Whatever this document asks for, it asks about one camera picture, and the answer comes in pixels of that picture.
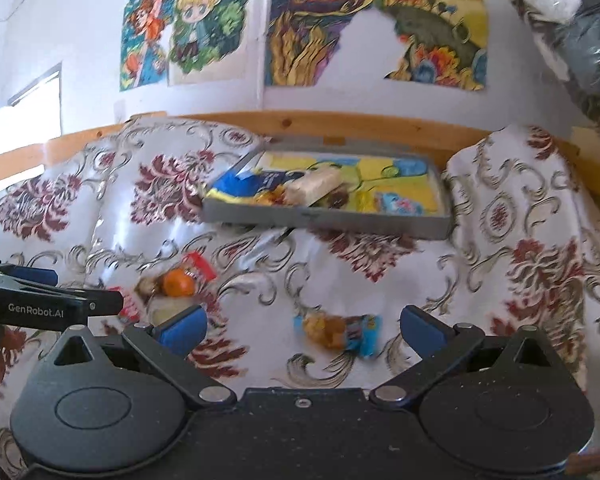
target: screw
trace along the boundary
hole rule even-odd
[[[312,402],[309,399],[298,399],[296,400],[296,408],[310,408]]]
[[[380,386],[376,390],[376,397],[384,402],[400,402],[407,396],[400,386]]]
[[[231,390],[224,386],[207,386],[200,390],[198,396],[200,399],[206,400],[206,402],[220,403],[229,400],[231,397]]]

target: torn poster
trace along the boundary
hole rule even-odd
[[[483,0],[375,0],[405,44],[387,79],[464,90],[486,83],[488,19]]]
[[[312,86],[338,47],[340,32],[373,0],[271,0],[265,82]]]
[[[249,0],[175,0],[169,83],[241,78]]]
[[[161,44],[171,23],[174,0],[129,0],[122,24],[120,90],[166,78],[167,55]]]

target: blonde cartoon character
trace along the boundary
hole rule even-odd
[[[208,45],[206,18],[221,0],[177,0],[178,21],[174,35],[174,57],[182,63],[200,54]]]

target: wooden headboard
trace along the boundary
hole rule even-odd
[[[165,112],[142,114],[166,116]],[[307,110],[265,110],[219,112],[180,116],[234,124],[263,136],[306,135],[322,137],[327,144],[341,144],[345,138],[405,144],[411,151],[427,155],[443,170],[451,156],[479,142],[491,132],[421,119]],[[85,144],[118,133],[124,124],[112,124],[32,144],[0,155],[0,180],[39,165],[52,166],[69,159]],[[558,140],[560,152],[574,165],[585,185],[600,197],[600,165],[580,156],[575,144]]]

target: colorful painting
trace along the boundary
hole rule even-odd
[[[249,0],[175,0],[170,84],[239,78]]]
[[[207,197],[229,203],[286,205],[286,183],[321,168],[337,168],[342,184],[313,207],[401,216],[435,215],[440,190],[420,158],[335,153],[263,152],[238,173],[225,173]]]
[[[312,86],[336,52],[340,32],[373,0],[271,0],[266,84]]]
[[[173,17],[174,0],[129,0],[122,24],[120,90],[166,78],[167,55],[160,44]]]
[[[488,19],[483,0],[376,0],[405,45],[387,79],[464,90],[486,83]]]

